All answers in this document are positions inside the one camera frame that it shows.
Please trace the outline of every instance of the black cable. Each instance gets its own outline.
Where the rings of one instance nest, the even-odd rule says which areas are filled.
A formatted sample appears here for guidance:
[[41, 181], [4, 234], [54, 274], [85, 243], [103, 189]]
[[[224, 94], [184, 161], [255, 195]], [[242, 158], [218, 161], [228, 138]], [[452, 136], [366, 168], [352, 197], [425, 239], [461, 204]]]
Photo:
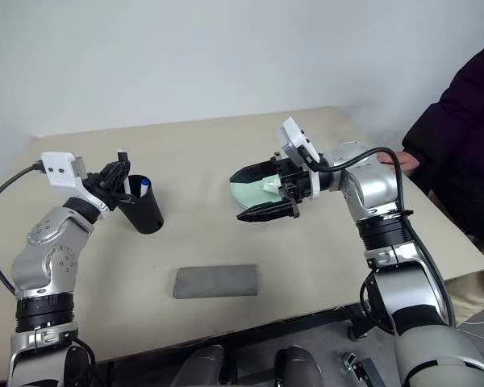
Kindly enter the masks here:
[[91, 347], [81, 339], [75, 339], [74, 342], [79, 344], [86, 350], [86, 352], [88, 352], [88, 357], [90, 358], [90, 383], [93, 383], [93, 379], [95, 379], [100, 385], [104, 385], [102, 379], [100, 379], [97, 375], [97, 361], [95, 359], [93, 349], [91, 349]]
[[371, 320], [373, 321], [373, 324], [376, 325], [377, 327], [379, 327], [380, 329], [382, 329], [385, 333], [388, 333], [389, 335], [394, 335], [394, 331], [392, 329], [390, 329], [389, 327], [386, 327], [384, 324], [382, 324], [382, 322], [380, 321], [380, 319], [374, 314], [374, 312], [372, 310], [369, 310], [367, 308], [367, 306], [365, 305], [365, 301], [364, 301], [364, 290], [365, 290], [365, 281], [362, 282], [362, 285], [361, 285], [361, 291], [359, 292], [359, 298], [361, 300], [361, 308], [362, 310], [364, 311], [365, 315]]
[[[37, 162], [31, 165], [28, 168], [25, 168], [23, 171], [16, 173], [11, 179], [0, 185], [0, 194], [6, 190], [6, 188], [17, 181], [23, 175], [28, 174], [30, 171], [43, 171], [43, 165], [40, 162]], [[6, 286], [7, 290], [9, 290], [13, 295], [15, 294], [15, 287], [7, 280], [7, 277], [4, 275], [2, 270], [0, 270], [0, 281]]]
[[[398, 208], [400, 210], [400, 213], [403, 215], [405, 212], [405, 204], [403, 200], [403, 182], [402, 182], [402, 169], [400, 166], [400, 162], [398, 160], [398, 156], [396, 153], [389, 148], [385, 147], [377, 147], [377, 148], [371, 148], [368, 151], [365, 151], [361, 153], [360, 155], [353, 157], [351, 160], [345, 161], [342, 164], [336, 165], [334, 167], [328, 167], [321, 165], [317, 161], [313, 160], [310, 155], [308, 154], [307, 150], [305, 148], [298, 148], [298, 152], [307, 163], [308, 167], [312, 169], [315, 172], [324, 172], [324, 173], [334, 173], [341, 171], [342, 169], [346, 169], [347, 167], [351, 167], [352, 165], [355, 165], [361, 160], [364, 160], [366, 157], [369, 157], [375, 153], [383, 152], [386, 153], [387, 155], [390, 156], [390, 158], [393, 161], [393, 166], [394, 166], [394, 175], [396, 176], [396, 189], [397, 189], [397, 197], [396, 201], [398, 203]], [[437, 283], [437, 286], [440, 288], [441, 291], [441, 296], [443, 298], [444, 304], [446, 306], [446, 310], [449, 316], [449, 325], [451, 327], [456, 327], [456, 320], [455, 320], [455, 312], [453, 310], [453, 304], [452, 300], [450, 299], [448, 290], [446, 289], [446, 286], [444, 284], [443, 277], [441, 276], [441, 273], [439, 269], [436, 266], [436, 263], [432, 259], [432, 256], [430, 255], [430, 252], [428, 252], [427, 248], [421, 241], [421, 238], [416, 234], [414, 229], [412, 228], [411, 223], [407, 219], [407, 217], [403, 217], [404, 224], [407, 228], [407, 230], [411, 233], [412, 237], [414, 238], [414, 241], [416, 244], [419, 246], [419, 249], [423, 253], [423, 255], [426, 258], [427, 264], [428, 264], [428, 269], [432, 272], [432, 275], [435, 278], [435, 281]]]

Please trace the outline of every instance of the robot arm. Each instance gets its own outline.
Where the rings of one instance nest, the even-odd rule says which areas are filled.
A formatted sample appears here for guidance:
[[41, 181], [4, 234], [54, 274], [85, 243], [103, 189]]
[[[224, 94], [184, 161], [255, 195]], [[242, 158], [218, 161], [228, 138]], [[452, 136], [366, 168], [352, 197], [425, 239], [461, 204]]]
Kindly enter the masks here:
[[237, 218], [261, 222], [299, 216], [298, 203], [323, 190], [341, 191], [365, 245], [371, 273], [366, 313], [395, 336], [400, 381], [412, 387], [484, 386], [484, 359], [453, 327], [453, 312], [444, 283], [403, 208], [401, 173], [396, 176], [364, 144], [346, 143], [318, 154], [310, 139], [287, 119], [278, 131], [282, 150], [270, 161], [251, 165], [231, 182], [252, 182], [278, 174], [280, 202], [251, 207]]
[[78, 257], [93, 223], [119, 202], [133, 200], [117, 192], [130, 165], [119, 154], [119, 161], [88, 174], [82, 159], [71, 153], [48, 152], [42, 160], [51, 185], [69, 199], [31, 229], [13, 263], [17, 327], [7, 385], [86, 386], [91, 384], [88, 353], [73, 345], [79, 341], [73, 320]]

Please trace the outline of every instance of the black cup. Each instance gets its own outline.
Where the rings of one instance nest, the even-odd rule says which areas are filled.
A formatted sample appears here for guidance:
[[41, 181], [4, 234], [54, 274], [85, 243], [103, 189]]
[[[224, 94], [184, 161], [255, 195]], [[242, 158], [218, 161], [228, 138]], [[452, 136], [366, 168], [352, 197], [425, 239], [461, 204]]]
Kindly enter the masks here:
[[[140, 198], [140, 187], [143, 179], [149, 180], [147, 193]], [[152, 234], [163, 226], [163, 216], [152, 192], [152, 182], [145, 176], [131, 175], [129, 177], [131, 194], [138, 199], [136, 203], [120, 203], [119, 209], [126, 215], [132, 225], [141, 234]]]

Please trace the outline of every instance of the black jacket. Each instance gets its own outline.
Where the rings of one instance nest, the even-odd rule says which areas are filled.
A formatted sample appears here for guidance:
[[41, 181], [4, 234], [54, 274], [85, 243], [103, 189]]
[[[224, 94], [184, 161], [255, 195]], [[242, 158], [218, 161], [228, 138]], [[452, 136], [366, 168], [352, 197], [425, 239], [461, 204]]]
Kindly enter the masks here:
[[403, 139], [421, 165], [411, 179], [430, 189], [458, 226], [484, 239], [484, 49], [453, 78]]

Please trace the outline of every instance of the gray block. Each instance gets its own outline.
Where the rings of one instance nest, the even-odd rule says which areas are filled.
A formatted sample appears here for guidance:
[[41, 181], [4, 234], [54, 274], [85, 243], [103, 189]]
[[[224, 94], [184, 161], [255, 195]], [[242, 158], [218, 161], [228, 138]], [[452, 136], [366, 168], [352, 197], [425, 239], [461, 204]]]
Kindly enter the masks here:
[[257, 266], [204, 266], [180, 268], [174, 284], [175, 298], [256, 296]]

